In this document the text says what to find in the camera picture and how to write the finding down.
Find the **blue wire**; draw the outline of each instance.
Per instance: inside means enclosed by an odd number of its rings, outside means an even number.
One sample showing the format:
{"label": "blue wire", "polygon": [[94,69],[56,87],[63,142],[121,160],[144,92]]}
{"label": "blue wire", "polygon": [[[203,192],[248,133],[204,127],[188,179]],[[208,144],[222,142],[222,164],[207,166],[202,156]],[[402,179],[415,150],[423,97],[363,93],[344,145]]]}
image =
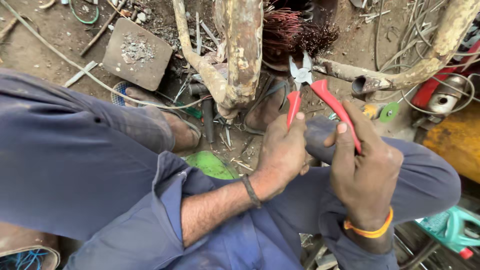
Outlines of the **blue wire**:
{"label": "blue wire", "polygon": [[42,266],[42,258],[40,256],[48,254],[48,252],[40,253],[41,249],[19,252],[16,254],[0,257],[0,270],[8,270],[9,265],[15,265],[16,270],[27,270],[34,262],[36,262],[36,270],[40,270]]}

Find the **screwdriver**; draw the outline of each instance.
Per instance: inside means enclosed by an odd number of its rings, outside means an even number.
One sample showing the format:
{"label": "screwdriver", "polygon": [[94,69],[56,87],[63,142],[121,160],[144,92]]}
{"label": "screwdriver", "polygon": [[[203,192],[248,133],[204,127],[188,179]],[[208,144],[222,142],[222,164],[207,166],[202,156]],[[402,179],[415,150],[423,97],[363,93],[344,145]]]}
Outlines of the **screwdriver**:
{"label": "screwdriver", "polygon": [[[170,100],[171,102],[173,102],[173,99],[171,99],[171,98],[168,97],[167,95],[164,95],[164,94],[162,94],[162,93],[159,93],[159,94],[160,94],[162,97],[164,97],[164,98]],[[180,106],[185,106],[185,103],[183,103],[183,102],[181,102],[181,101],[177,101],[177,102],[175,102],[174,105],[180,107]],[[195,109],[195,108],[192,108],[192,107],[188,107],[188,108],[185,108],[185,109],[179,110],[179,111],[181,111],[181,112],[183,112],[183,113],[186,113],[186,114],[188,114],[188,115],[191,115],[191,116],[193,116],[193,117],[195,117],[195,118],[197,118],[197,119],[201,119],[201,118],[202,118],[202,112],[199,111],[199,110],[197,110],[197,109]]]}

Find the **fingernail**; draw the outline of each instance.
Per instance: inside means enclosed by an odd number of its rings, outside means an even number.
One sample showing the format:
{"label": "fingernail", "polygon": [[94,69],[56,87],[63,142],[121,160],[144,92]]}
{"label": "fingernail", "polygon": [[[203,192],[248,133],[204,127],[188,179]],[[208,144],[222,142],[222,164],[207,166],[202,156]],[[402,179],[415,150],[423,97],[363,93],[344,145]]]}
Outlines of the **fingernail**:
{"label": "fingernail", "polygon": [[344,133],[345,131],[347,131],[347,129],[348,129],[347,123],[340,123],[336,126],[336,130],[338,131],[339,134]]}
{"label": "fingernail", "polygon": [[295,117],[298,120],[303,120],[303,118],[305,118],[305,114],[303,112],[297,112],[297,115],[295,115]]}

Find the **green wire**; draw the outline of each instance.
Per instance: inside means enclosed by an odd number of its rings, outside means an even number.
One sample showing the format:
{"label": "green wire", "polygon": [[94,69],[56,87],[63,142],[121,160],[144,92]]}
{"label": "green wire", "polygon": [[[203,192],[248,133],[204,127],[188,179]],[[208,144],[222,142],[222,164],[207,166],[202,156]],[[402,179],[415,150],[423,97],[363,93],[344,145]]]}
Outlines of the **green wire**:
{"label": "green wire", "polygon": [[98,12],[98,6],[96,7],[96,16],[95,16],[95,19],[93,19],[93,21],[91,22],[86,22],[82,19],[80,19],[77,14],[75,14],[75,10],[73,9],[73,6],[72,6],[72,0],[69,0],[68,3],[70,4],[70,9],[72,10],[72,13],[73,15],[75,16],[75,18],[77,18],[77,20],[79,20],[80,22],[86,24],[86,25],[92,25],[94,24],[97,20],[98,20],[98,16],[99,16],[99,12]]}

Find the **red-handled pliers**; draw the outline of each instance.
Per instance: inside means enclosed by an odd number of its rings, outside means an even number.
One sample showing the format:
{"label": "red-handled pliers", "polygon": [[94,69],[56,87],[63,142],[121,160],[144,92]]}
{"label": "red-handled pliers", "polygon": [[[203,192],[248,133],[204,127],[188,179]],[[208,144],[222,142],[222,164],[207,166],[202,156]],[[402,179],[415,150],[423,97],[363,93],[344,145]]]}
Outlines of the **red-handled pliers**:
{"label": "red-handled pliers", "polygon": [[302,84],[307,83],[310,85],[315,94],[321,98],[332,110],[338,115],[341,121],[346,122],[350,126],[352,131],[353,141],[355,143],[355,148],[357,152],[361,153],[360,141],[355,134],[353,129],[352,121],[348,116],[347,112],[343,108],[342,104],[327,90],[327,80],[318,80],[316,82],[312,81],[312,59],[308,55],[307,51],[303,51],[303,67],[297,68],[293,57],[288,57],[290,73],[295,81],[295,86],[297,91],[292,91],[288,96],[288,101],[290,102],[290,109],[288,110],[287,116],[287,126],[290,128],[290,124],[293,121],[294,115],[299,112],[301,97],[300,97],[300,88]]}

